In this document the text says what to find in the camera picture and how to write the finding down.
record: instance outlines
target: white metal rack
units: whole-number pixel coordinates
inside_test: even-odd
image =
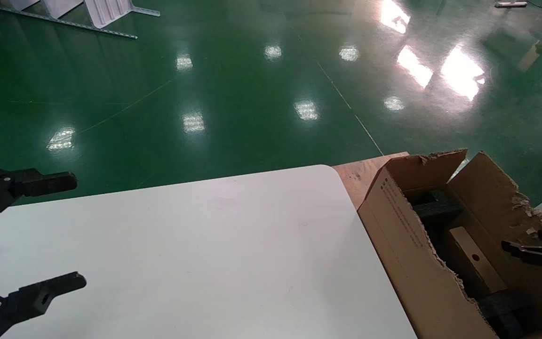
[[[47,16],[24,11],[38,2],[45,7],[45,11],[48,14]],[[6,3],[9,4],[9,6],[0,6],[0,10],[132,39],[137,39],[137,36],[107,30],[104,27],[132,11],[145,15],[160,16],[159,11],[135,6],[133,0],[7,0]],[[92,25],[84,25],[60,19],[62,16],[83,4],[88,9]]]

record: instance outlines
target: green epoxy floor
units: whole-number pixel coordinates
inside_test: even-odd
[[[0,167],[75,172],[50,199],[467,147],[542,201],[542,9],[136,2],[138,40],[0,12]]]

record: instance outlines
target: wooden block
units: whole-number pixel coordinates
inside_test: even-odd
[[[334,166],[356,210],[363,203],[367,190],[378,170],[390,159],[408,155],[407,152],[401,152]]]
[[[466,289],[473,290],[474,298],[507,288],[499,273],[463,227],[450,229],[446,242],[449,256],[453,260],[450,263],[459,271],[456,273],[463,279]]]

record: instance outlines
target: torn cardboard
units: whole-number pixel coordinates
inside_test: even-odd
[[[521,262],[500,246],[501,240],[536,241],[527,230],[542,229],[542,213],[484,153],[447,183],[465,155],[456,150],[391,159],[376,174],[359,216],[421,339],[497,337],[461,281],[436,255],[405,198],[432,187],[443,187],[464,206],[451,227],[464,227],[507,287],[520,288],[533,299],[532,326],[542,331],[542,266]]]

